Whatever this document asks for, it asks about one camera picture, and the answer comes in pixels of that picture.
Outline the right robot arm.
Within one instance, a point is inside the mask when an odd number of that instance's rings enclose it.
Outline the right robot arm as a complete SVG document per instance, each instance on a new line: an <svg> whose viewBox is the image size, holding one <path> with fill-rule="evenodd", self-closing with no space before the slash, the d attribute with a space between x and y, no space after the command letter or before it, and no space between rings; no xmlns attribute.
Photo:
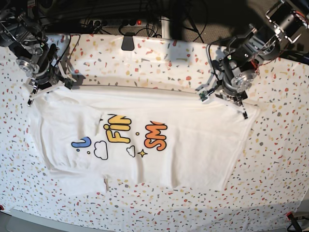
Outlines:
<svg viewBox="0 0 309 232"><path fill-rule="evenodd" d="M28 106L41 94L73 87L73 80L61 65L63 56L57 55L59 47L48 44L42 26L9 3L0 10L0 45L13 52L17 66L28 78Z"/></svg>

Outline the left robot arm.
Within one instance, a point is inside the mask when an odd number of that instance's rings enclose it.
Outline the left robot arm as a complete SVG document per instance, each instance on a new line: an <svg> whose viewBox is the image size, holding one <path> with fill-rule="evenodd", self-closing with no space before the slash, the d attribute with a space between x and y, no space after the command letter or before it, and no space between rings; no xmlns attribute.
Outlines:
<svg viewBox="0 0 309 232"><path fill-rule="evenodd" d="M207 92L235 107L247 118L243 100L259 67L280 56L281 42L294 44L299 36L297 31L309 27L309 2L307 0L279 0L266 13L267 23L232 37L224 50L224 57L211 60L216 85Z"/></svg>

